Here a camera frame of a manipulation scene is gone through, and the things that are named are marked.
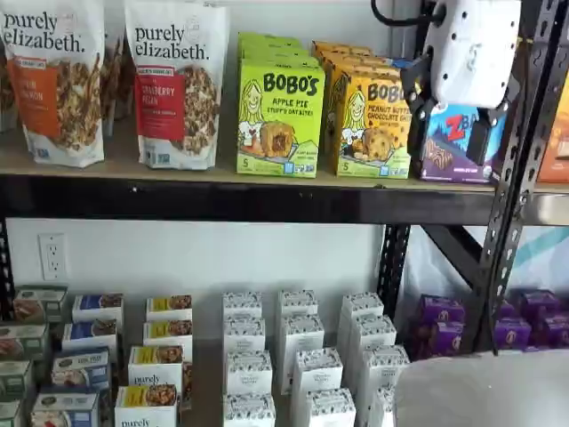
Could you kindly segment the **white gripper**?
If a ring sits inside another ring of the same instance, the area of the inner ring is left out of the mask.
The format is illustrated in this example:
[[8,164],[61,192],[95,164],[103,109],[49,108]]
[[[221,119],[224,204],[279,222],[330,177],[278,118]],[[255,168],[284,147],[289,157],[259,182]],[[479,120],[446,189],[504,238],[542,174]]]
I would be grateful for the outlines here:
[[430,24],[421,56],[400,70],[405,101],[412,115],[407,151],[414,174],[437,102],[477,107],[466,156],[482,165],[490,136],[519,94],[510,74],[517,46],[519,1],[438,1],[441,21]]

